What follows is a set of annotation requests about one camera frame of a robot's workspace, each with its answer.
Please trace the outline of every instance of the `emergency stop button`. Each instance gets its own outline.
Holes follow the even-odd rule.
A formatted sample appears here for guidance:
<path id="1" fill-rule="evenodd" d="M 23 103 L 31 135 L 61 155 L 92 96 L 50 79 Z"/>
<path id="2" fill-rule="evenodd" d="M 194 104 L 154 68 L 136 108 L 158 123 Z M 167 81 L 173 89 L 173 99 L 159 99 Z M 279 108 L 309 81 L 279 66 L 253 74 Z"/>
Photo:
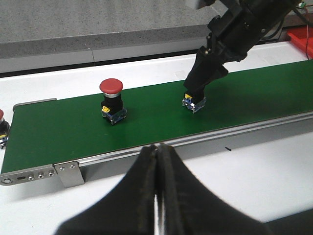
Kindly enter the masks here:
<path id="1" fill-rule="evenodd" d="M 106 94 L 117 94 L 123 89 L 123 83 L 116 78 L 108 78 L 100 83 L 100 90 Z"/>
<path id="2" fill-rule="evenodd" d="M 3 118 L 3 111 L 0 109 L 0 120 Z"/>

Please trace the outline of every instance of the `cable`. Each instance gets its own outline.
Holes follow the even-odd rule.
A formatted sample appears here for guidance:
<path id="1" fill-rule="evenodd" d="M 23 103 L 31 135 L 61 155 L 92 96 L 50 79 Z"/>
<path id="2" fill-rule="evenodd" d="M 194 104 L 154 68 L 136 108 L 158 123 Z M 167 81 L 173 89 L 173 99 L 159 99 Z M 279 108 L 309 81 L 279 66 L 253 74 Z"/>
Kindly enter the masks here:
<path id="1" fill-rule="evenodd" d="M 279 32 L 279 30 L 282 28 L 283 23 L 284 23 L 284 20 L 282 20 L 282 21 L 279 23 L 279 26 L 278 26 L 278 28 L 275 30 L 275 32 L 273 32 L 271 35 L 268 35 L 268 36 L 263 37 L 262 40 L 268 40 L 268 39 L 271 39 L 272 37 L 274 37 L 274 36 Z"/>
<path id="2" fill-rule="evenodd" d="M 305 12 L 306 12 L 306 17 L 308 18 L 308 21 L 310 21 L 310 17 L 309 17 L 309 12 L 307 7 L 304 7 Z M 307 59 L 309 60 L 309 55 L 308 55 L 308 45 L 309 45 L 309 32 L 310 32 L 310 28 L 309 25 L 307 24 L 307 43 L 305 45 L 305 55 L 307 56 Z"/>

